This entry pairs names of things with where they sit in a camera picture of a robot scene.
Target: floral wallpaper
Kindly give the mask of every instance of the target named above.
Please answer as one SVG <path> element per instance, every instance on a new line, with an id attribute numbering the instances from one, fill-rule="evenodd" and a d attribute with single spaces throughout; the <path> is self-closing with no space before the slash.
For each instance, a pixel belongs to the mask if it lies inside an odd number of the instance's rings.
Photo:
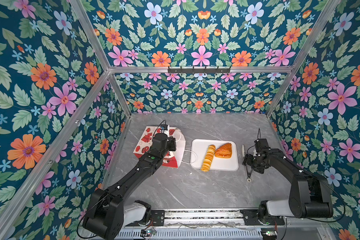
<path id="1" fill-rule="evenodd" d="M 83 5 L 114 66 L 286 66 L 325 3 L 98 0 Z M 316 54 L 316 48 L 309 52 Z"/>
<path id="2" fill-rule="evenodd" d="M 107 83 L 38 185 L 8 239 L 74 240 L 124 126 L 125 114 Z"/>
<path id="3" fill-rule="evenodd" d="M 138 113 L 265 113 L 284 78 L 280 73 L 116 75 L 131 112 Z"/>
<path id="4" fill-rule="evenodd" d="M 333 194 L 330 226 L 360 239 L 360 1 L 343 0 L 272 114 L 288 158 L 324 175 Z"/>
<path id="5" fill-rule="evenodd" d="M 0 213 L 101 72 L 68 2 L 0 0 Z"/>

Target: robotic arm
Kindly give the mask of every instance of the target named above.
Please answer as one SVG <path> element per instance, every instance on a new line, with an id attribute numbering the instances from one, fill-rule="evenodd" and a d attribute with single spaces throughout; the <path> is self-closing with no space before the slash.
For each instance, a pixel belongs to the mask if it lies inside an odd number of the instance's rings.
<path id="1" fill-rule="evenodd" d="M 163 164 L 168 151 L 176 151 L 175 139 L 165 133 L 157 133 L 152 139 L 150 150 L 139 158 L 128 174 L 106 190 L 97 189 L 91 195 L 83 227 L 106 240 L 113 240 L 123 226 L 141 220 L 144 215 L 149 220 L 150 205 L 136 201 L 124 209 L 124 202 Z"/>
<path id="2" fill-rule="evenodd" d="M 274 167 L 291 183 L 290 212 L 286 211 L 285 215 L 292 213 L 296 218 L 332 217 L 331 190 L 324 184 L 327 182 L 325 177 L 303 170 L 287 159 L 281 150 L 270 148 L 266 139 L 258 139 L 254 143 L 256 152 L 254 155 L 246 154 L 243 164 L 260 174 L 264 173 L 264 169 Z M 262 201 L 258 210 L 259 219 L 275 215 L 272 214 L 273 209 L 279 208 L 280 203 L 282 201 Z"/>

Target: long striped bread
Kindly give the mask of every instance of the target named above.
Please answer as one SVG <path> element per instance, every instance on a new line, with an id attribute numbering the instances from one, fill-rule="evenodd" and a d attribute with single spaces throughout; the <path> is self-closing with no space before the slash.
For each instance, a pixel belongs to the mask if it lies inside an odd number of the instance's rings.
<path id="1" fill-rule="evenodd" d="M 203 172 L 207 172 L 211 168 L 211 164 L 212 164 L 213 156 L 215 155 L 215 151 L 216 151 L 216 147 L 214 145 L 210 145 L 208 147 L 208 150 L 206 151 L 203 165 L 201 168 L 201 170 Z"/>

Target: bread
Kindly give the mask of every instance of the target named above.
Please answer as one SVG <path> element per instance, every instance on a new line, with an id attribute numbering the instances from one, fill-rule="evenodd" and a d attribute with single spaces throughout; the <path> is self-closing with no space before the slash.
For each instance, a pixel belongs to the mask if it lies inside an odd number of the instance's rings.
<path id="1" fill-rule="evenodd" d="M 232 156 L 231 143 L 226 143 L 215 151 L 215 157 L 218 158 L 231 158 L 231 156 Z"/>
<path id="2" fill-rule="evenodd" d="M 211 168 L 211 164 L 212 164 L 212 160 L 213 160 L 213 155 L 215 154 L 215 150 L 216 150 L 216 147 L 214 145 L 210 145 L 208 147 L 208 150 L 206 151 L 204 161 L 203 161 L 203 165 L 202 165 L 202 168 L 201 168 L 201 170 L 203 172 L 207 172 Z"/>

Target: white tray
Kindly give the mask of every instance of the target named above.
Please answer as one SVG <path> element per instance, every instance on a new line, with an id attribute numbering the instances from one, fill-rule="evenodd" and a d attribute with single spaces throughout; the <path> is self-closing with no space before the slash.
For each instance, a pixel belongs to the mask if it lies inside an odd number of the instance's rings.
<path id="1" fill-rule="evenodd" d="M 203 165 L 205 153 L 208 150 L 208 146 L 214 145 L 216 150 L 226 143 L 232 144 L 232 157 L 231 158 L 219 158 L 213 157 L 211 170 L 225 170 L 236 171 L 239 169 L 239 162 L 237 160 L 236 144 L 231 141 L 220 140 L 208 140 L 208 139 L 195 139 L 192 141 L 192 152 L 197 155 L 197 161 L 194 154 L 191 154 L 191 166 L 193 168 L 200 169 Z"/>

